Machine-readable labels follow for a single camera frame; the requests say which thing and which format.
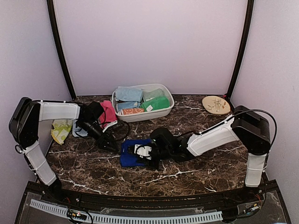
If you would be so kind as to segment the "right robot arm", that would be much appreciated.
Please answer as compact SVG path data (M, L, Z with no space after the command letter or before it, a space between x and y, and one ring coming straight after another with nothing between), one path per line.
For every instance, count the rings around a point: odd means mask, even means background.
M248 161L245 187L239 191L238 198L247 203L256 196L256 188L276 139L275 135L271 136L270 124L261 113L274 118L264 110L250 110L241 105L223 121L186 138L175 137L167 128L160 127L150 134L150 143L135 146L133 152L158 168L161 160L190 161L209 150L240 141L247 149Z

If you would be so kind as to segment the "dark blue towel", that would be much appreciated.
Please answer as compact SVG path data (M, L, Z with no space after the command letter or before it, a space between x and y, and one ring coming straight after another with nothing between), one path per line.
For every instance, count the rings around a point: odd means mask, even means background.
M125 140L121 144L121 156L120 156L120 164L123 168L127 167L145 167L146 162L139 162L140 157L137 157L134 154L128 153L128 147L131 145L139 144L139 145L146 145L151 143L150 139L144 140Z

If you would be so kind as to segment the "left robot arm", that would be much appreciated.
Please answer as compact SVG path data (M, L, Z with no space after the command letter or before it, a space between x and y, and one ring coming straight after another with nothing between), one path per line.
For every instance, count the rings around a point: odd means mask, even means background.
M87 132L100 149L118 152L116 139L100 123L104 113L99 102L86 105L67 101L42 101L23 97L9 122L9 131L16 141L16 151L22 154L29 168L46 186L60 181L48 164L39 144L39 125L43 121L74 120L76 126Z

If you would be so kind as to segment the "large light blue towel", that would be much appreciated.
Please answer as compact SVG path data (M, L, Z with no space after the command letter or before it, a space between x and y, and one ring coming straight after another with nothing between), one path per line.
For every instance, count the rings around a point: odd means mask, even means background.
M115 91L115 98L119 101L141 102L142 97L143 97L143 91L139 88L119 86Z

